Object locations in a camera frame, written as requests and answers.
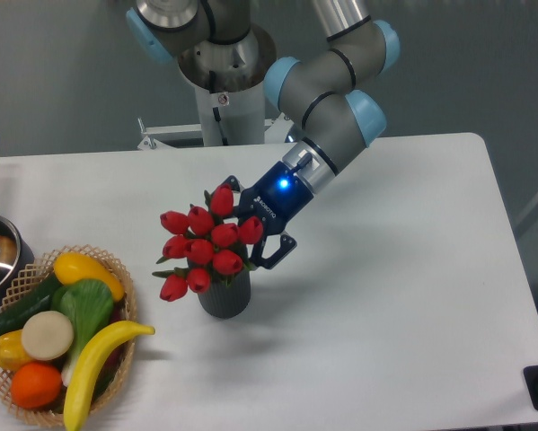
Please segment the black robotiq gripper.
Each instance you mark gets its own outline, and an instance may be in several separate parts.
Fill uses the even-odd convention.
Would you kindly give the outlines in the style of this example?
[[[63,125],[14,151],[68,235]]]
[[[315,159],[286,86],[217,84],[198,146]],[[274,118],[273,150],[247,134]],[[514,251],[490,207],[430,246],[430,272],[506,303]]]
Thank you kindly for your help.
[[[297,241],[282,233],[287,223],[311,200],[313,193],[282,162],[273,165],[253,186],[243,190],[240,182],[229,177],[217,188],[217,213],[237,216],[243,222],[257,216],[267,236],[279,235],[278,248],[263,255],[268,238],[252,247],[250,263],[256,268],[273,269],[297,246]]]

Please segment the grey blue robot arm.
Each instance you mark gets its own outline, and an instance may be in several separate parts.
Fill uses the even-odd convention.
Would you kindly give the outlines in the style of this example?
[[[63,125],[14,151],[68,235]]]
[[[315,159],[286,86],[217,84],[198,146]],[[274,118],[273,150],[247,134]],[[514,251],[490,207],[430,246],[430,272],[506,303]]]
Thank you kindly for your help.
[[[304,63],[277,57],[272,38],[251,20],[247,1],[135,1],[128,27],[155,61],[176,61],[195,91],[205,145],[260,143],[265,107],[301,131],[300,140],[253,186],[234,216],[257,216],[265,236],[280,238],[251,264],[273,268],[295,247],[287,223],[383,133],[386,118],[360,85],[393,66],[397,33],[370,17],[362,1],[316,1],[327,50]]]

